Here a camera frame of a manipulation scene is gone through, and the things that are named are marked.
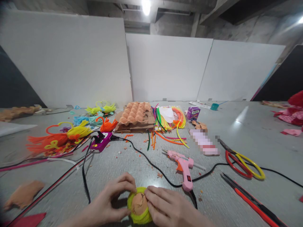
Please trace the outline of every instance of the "orange egg carton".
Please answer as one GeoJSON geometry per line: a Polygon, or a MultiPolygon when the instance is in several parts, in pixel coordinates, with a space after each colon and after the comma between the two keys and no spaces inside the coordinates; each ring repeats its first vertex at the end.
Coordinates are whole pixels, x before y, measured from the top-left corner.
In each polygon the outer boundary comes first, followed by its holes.
{"type": "Polygon", "coordinates": [[[147,124],[148,121],[144,120],[145,112],[151,112],[151,109],[149,102],[129,102],[119,119],[118,125],[147,124]]]}

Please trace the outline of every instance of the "blue pipe cleaner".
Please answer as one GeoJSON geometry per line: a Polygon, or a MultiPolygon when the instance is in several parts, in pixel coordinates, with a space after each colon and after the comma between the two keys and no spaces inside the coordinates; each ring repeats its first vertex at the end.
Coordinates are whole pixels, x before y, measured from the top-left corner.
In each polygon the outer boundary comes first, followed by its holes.
{"type": "Polygon", "coordinates": [[[103,115],[104,115],[104,113],[102,113],[101,111],[98,111],[98,114],[96,114],[92,117],[89,117],[89,124],[91,126],[101,127],[101,125],[103,124],[102,119],[101,118],[98,119],[98,122],[96,122],[96,119],[100,116],[103,117],[103,115]]]}
{"type": "Polygon", "coordinates": [[[84,116],[74,117],[74,125],[75,126],[79,126],[81,124],[81,122],[84,121],[84,120],[89,121],[89,118],[88,117],[84,117],[84,116]]]}

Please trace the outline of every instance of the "yellow scissors handle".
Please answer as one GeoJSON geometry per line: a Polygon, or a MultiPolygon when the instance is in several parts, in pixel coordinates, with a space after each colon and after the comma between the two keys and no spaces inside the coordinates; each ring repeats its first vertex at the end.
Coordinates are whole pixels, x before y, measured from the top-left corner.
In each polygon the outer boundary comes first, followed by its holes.
{"type": "Polygon", "coordinates": [[[242,154],[239,154],[238,152],[235,152],[236,153],[236,157],[240,160],[240,162],[242,162],[242,164],[250,171],[252,172],[252,174],[254,175],[255,178],[258,178],[260,180],[264,180],[265,179],[265,174],[263,172],[263,170],[252,160],[250,160],[248,157],[245,157],[244,155],[242,154]],[[246,161],[250,162],[257,170],[258,172],[260,173],[260,175],[256,174],[254,171],[252,171],[248,165],[244,162],[245,159],[246,161]]]}

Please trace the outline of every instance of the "white board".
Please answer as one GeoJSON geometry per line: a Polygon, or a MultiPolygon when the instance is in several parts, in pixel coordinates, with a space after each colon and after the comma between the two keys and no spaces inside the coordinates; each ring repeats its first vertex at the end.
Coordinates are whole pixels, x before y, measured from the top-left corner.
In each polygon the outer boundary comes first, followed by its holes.
{"type": "Polygon", "coordinates": [[[49,108],[132,101],[122,18],[9,11],[0,45],[49,108]]]}
{"type": "Polygon", "coordinates": [[[127,33],[134,101],[196,100],[212,41],[127,33]]]}
{"type": "Polygon", "coordinates": [[[197,100],[250,101],[284,48],[214,40],[197,100]]]}

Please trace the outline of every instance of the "tabletop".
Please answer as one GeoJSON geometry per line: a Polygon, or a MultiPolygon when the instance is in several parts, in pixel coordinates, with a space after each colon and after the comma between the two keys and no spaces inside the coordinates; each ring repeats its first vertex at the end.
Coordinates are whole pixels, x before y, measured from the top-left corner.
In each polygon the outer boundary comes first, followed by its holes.
{"type": "MultiPolygon", "coordinates": [[[[152,106],[179,106],[183,111],[192,106],[188,102],[150,102],[152,106]]],[[[208,127],[208,137],[216,143],[220,150],[220,156],[204,156],[192,152],[197,149],[191,141],[188,133],[194,126],[187,123],[184,129],[180,129],[181,137],[186,137],[190,149],[185,146],[171,144],[157,136],[155,150],[147,151],[147,133],[136,133],[128,137],[137,149],[146,154],[152,163],[158,166],[173,184],[181,184],[183,177],[176,173],[177,164],[164,155],[162,149],[174,150],[194,159],[195,163],[206,167],[209,171],[216,163],[226,163],[222,146],[215,141],[216,136],[220,138],[233,150],[247,156],[259,166],[273,169],[290,177],[294,181],[303,184],[301,173],[303,172],[303,137],[283,135],[280,132],[286,128],[299,127],[290,125],[273,117],[272,111],[277,108],[263,106],[258,102],[227,102],[219,106],[218,111],[201,108],[198,121],[205,123],[208,127]]],[[[15,119],[12,123],[36,124],[29,130],[8,136],[0,137],[0,160],[1,166],[7,165],[12,160],[22,160],[29,153],[25,148],[27,136],[44,136],[45,128],[62,121],[72,122],[73,116],[83,114],[85,111],[74,110],[76,115],[69,112],[51,115],[33,115],[25,118],[15,119]]],[[[125,137],[126,134],[115,134],[125,137]]],[[[176,131],[167,136],[177,137],[176,131]]],[[[66,157],[77,161],[83,157],[84,144],[74,155],[66,157]]],[[[17,187],[25,182],[39,180],[45,183],[40,195],[63,175],[72,164],[64,161],[51,161],[36,164],[24,168],[0,172],[1,206],[4,205],[10,195],[17,187]]],[[[104,188],[105,184],[118,177],[124,172],[129,172],[136,180],[137,187],[165,187],[183,194],[189,201],[190,197],[185,195],[182,188],[172,187],[165,178],[157,176],[158,171],[151,168],[147,160],[125,141],[111,141],[110,147],[101,153],[92,154],[85,163],[86,180],[91,198],[94,199],[104,188]]],[[[230,166],[217,166],[214,172],[194,182],[193,190],[198,198],[198,210],[206,215],[215,226],[268,226],[262,218],[246,203],[235,191],[221,178],[224,172],[235,180],[241,187],[258,199],[263,205],[270,209],[286,225],[292,227],[302,226],[303,204],[298,200],[303,195],[303,189],[287,179],[273,172],[264,171],[264,181],[255,178],[244,179],[233,171],[230,166]]],[[[204,174],[196,167],[190,170],[192,178],[204,174]]],[[[120,199],[127,198],[125,192],[120,199]]],[[[46,212],[46,217],[40,226],[57,226],[67,218],[79,213],[88,201],[84,191],[81,170],[74,169],[60,183],[56,185],[41,201],[39,201],[26,215],[46,212]]],[[[8,212],[1,211],[1,220],[12,220],[20,213],[13,208],[8,212]]],[[[133,226],[128,217],[123,219],[122,224],[114,223],[108,226],[133,226]]]]}

